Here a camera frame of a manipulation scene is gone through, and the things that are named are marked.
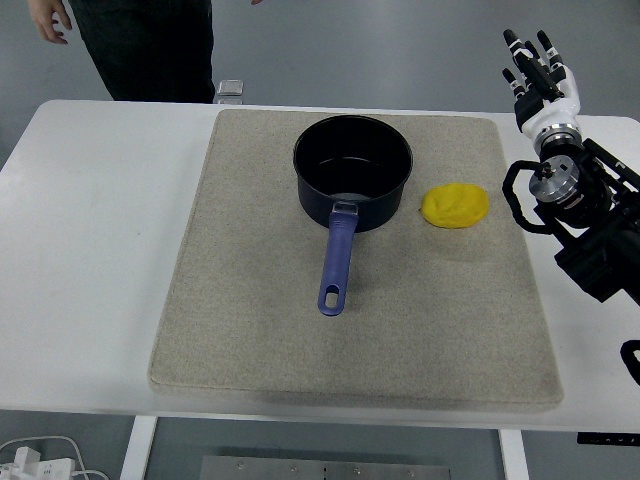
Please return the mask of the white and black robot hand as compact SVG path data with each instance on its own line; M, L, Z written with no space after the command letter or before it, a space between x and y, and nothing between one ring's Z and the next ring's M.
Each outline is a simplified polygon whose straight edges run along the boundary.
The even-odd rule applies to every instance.
M540 153L554 141L582 142L577 122L581 102L574 74L560 52L544 31L536 37L539 47L511 29L503 31L517 71L505 68L502 75L515 99L517 127Z

